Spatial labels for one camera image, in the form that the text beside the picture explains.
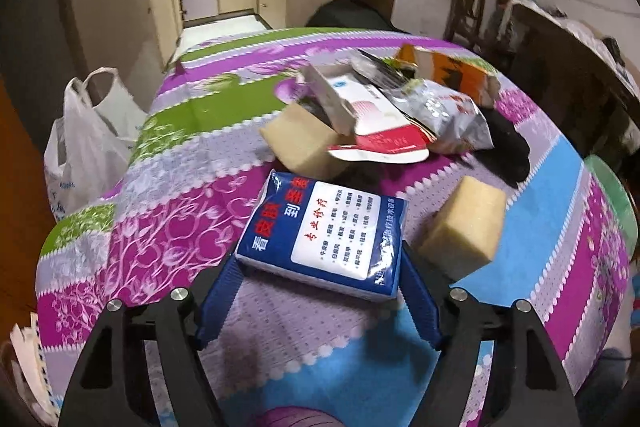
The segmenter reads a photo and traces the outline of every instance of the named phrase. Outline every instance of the green stool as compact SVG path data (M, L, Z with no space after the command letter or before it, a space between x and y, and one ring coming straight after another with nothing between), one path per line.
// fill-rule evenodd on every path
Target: green stool
M623 187L622 183L609 166L598 156L588 156L585 158L584 164L591 173L596 176L600 185L602 185L604 193L607 196L607 200L609 200L611 209L620 222L626 251L631 259L631 256L636 249L636 242L638 241L638 223L636 222L634 208L628 194L626 193L625 187Z

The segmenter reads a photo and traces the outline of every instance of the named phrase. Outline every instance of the blue tissue package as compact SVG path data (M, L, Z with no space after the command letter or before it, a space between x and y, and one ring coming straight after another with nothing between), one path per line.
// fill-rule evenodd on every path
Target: blue tissue package
M243 264L372 301L396 297L406 202L271 171L238 245Z

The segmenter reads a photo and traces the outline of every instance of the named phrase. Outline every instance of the colorful tablecloth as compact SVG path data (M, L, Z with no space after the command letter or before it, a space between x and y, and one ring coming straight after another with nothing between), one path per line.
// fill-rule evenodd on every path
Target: colorful tablecloth
M404 42L461 60L472 53L391 32L300 28L203 42L165 78L123 181L61 221L36 276L40 334L55 399L107 301L149 303L219 262L255 203L274 157L258 128L299 96L309 61L381 57ZM619 309L628 262L597 181L556 126L504 76L498 110L528 141L530 175L517 189L473 155L384 166L379 190L409 201L414 240L459 179L508 194L495 260L460 282L481 301L529 298L572 388L590 371ZM158 353L148 346L162 422L173 419ZM230 427L402 427L437 353L418 338L401 296L376 305L258 273L246 279L220 338L200 356ZM463 425L482 407L492 345L483 343Z

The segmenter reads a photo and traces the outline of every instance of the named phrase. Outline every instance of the silver screw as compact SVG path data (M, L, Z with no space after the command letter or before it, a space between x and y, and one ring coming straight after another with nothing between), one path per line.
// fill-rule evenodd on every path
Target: silver screw
M531 303L525 299L519 299L516 301L516 308L522 313L529 313L531 311Z
M107 302L107 309L110 312L116 312L120 308L122 308L122 301L120 299L112 299L109 302Z
M466 298L469 296L469 294L462 288L452 288L449 295L451 295L451 298L454 301L459 302L466 301Z
M187 288L174 288L171 290L171 298L174 301L184 301L189 295L189 290Z

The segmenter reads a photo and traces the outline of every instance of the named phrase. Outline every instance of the wooden floor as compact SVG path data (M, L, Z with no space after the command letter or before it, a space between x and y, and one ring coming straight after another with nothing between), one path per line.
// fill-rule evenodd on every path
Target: wooden floor
M36 307L36 264L54 224L42 156L0 78L0 341L9 337L15 323L30 324L29 313Z

